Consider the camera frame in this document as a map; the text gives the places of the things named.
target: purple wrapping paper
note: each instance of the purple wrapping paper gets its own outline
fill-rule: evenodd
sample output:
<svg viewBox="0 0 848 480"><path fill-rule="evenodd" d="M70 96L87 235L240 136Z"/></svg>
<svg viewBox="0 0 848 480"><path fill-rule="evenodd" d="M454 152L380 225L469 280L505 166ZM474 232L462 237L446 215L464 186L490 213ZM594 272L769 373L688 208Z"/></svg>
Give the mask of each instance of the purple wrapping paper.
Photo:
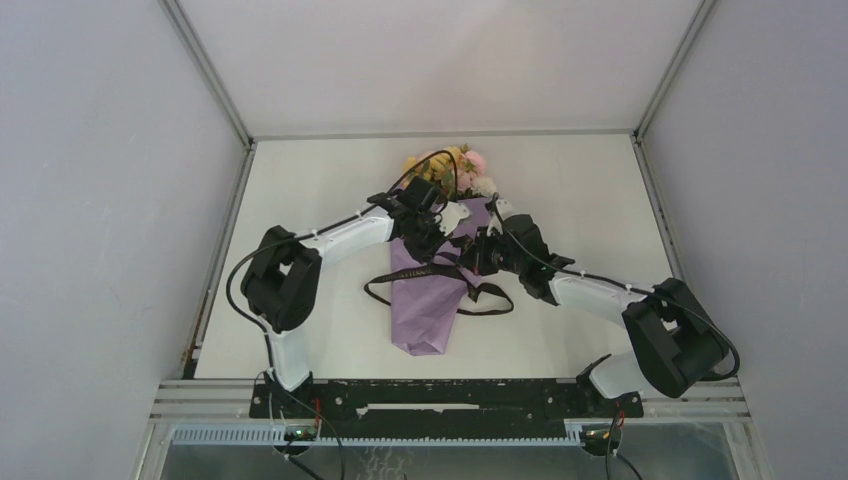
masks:
<svg viewBox="0 0 848 480"><path fill-rule="evenodd" d="M471 210L471 219L457 227L454 237L474 237L478 227L488 225L488 201L460 200ZM422 266L409 256L401 240L393 240L389 248L392 272ZM459 254L459 249L445 242L439 252ZM441 257L436 257L435 263L451 264ZM472 284L480 284L480 277L461 271ZM444 354L459 302L467 293L465 282L440 275L392 282L392 343L410 355Z"/></svg>

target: white wall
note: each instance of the white wall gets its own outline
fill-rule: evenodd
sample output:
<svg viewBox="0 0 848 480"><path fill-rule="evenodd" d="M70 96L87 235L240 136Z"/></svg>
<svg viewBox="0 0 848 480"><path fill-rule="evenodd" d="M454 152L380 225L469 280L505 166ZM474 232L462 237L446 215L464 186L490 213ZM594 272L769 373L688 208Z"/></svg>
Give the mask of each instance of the white wall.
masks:
<svg viewBox="0 0 848 480"><path fill-rule="evenodd" d="M6 0L0 156L0 477L127 478L241 146L155 0Z"/></svg>
<svg viewBox="0 0 848 480"><path fill-rule="evenodd" d="M647 139L778 479L848 476L848 3L725 1Z"/></svg>
<svg viewBox="0 0 848 480"><path fill-rule="evenodd" d="M633 129L699 0L183 0L255 136Z"/></svg>

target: flower bouquet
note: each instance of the flower bouquet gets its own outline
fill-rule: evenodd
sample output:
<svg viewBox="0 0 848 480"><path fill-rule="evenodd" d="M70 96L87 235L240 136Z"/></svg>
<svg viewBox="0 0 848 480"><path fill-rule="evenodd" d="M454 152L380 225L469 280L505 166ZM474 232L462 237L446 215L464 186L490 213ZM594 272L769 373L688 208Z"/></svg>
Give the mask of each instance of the flower bouquet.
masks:
<svg viewBox="0 0 848 480"><path fill-rule="evenodd" d="M483 156L471 150L468 145L446 147L443 150L450 152L450 155L441 153L423 162L410 172L402 185L406 187L412 178L418 175L434 183L445 199L464 204L471 211L471 217L461 223L452 236L474 237L478 227L489 223L486 203L497 187L494 180L485 175L486 161ZM419 157L407 158L404 172L431 154L432 152L429 152ZM456 160L456 167L451 156ZM453 198L454 189L457 190L457 199ZM442 273L432 273L434 268L427 268L410 257L402 240L393 240L390 252L392 274L377 277L369 284L392 282L391 302L379 298L368 288L366 292L391 305L392 343L410 355L444 354L457 312L479 316L512 310L512 302L503 290L494 285L482 284L480 277L454 265L444 257L437 255L434 260L435 264L442 265L439 267ZM439 252L459 255L460 250L450 242L445 242ZM475 301L477 293L483 291L506 299L510 306L486 312L460 310L460 301L471 289L475 291Z"/></svg>
<svg viewBox="0 0 848 480"><path fill-rule="evenodd" d="M424 180L435 183L446 198L452 199L454 188L456 188L459 197L454 201L494 195L497 187L492 177L485 175L486 160L482 155L471 150L468 144L461 147L445 147L443 150L450 152L456 160L456 169L454 169L451 155L440 153L410 172L403 185L409 184L413 176L420 176ZM432 153L427 152L419 157L407 158L403 171L408 171Z"/></svg>

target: white table surface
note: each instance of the white table surface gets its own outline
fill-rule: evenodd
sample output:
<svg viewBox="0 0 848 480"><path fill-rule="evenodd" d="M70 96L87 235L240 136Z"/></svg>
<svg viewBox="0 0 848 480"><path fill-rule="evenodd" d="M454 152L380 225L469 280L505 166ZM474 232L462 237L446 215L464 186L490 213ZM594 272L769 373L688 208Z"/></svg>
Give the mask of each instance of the white table surface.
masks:
<svg viewBox="0 0 848 480"><path fill-rule="evenodd" d="M587 271L626 280L660 282L671 275L626 135L260 142L225 275L258 246L268 228L279 224L297 231L327 225L388 188L407 156L462 143L487 159L487 173L501 194L519 212L533 216L552 252L576 259ZM629 349L621 327L534 300L517 277L500 273L487 281L513 298L511 314L458 316L445 355L413 357L390 341L389 308L362 291L363 283L388 271L384 244L322 272L315 308L301 327L315 378L574 377L600 356ZM235 285L240 282L238 275ZM195 375L253 378L267 367L262 335L230 309L224 283ZM375 290L388 295L389 287ZM235 297L246 309L241 294Z"/></svg>

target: white flower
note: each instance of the white flower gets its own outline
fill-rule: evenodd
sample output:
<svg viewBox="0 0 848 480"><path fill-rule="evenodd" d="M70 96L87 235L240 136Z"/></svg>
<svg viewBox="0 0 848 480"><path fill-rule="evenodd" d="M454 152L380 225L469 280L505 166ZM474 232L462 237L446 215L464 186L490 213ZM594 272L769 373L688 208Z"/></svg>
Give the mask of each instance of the white flower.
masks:
<svg viewBox="0 0 848 480"><path fill-rule="evenodd" d="M476 177L471 180L471 191L477 195L491 197L498 191L498 186L492 177Z"/></svg>

